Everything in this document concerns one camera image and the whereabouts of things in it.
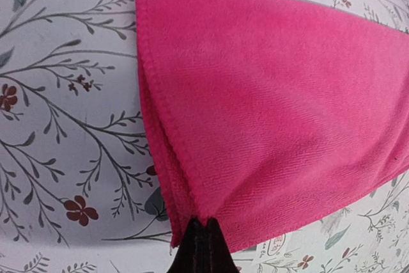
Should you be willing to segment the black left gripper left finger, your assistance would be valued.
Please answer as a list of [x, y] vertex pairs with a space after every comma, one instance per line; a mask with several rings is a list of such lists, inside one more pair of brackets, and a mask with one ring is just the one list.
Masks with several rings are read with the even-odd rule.
[[197, 218], [189, 221], [168, 273], [200, 273], [205, 270], [205, 227]]

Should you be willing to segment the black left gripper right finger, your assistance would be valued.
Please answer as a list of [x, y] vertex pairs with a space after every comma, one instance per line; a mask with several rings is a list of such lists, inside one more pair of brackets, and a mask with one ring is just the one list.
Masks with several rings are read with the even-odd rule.
[[220, 224], [215, 218], [208, 220], [206, 234], [204, 272], [239, 273], [229, 252]]

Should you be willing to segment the pink towel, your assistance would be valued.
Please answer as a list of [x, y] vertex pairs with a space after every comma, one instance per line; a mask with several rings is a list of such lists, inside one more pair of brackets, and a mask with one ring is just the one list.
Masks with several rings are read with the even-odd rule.
[[408, 35], [301, 0], [135, 0], [144, 127], [178, 246], [246, 249], [408, 169]]

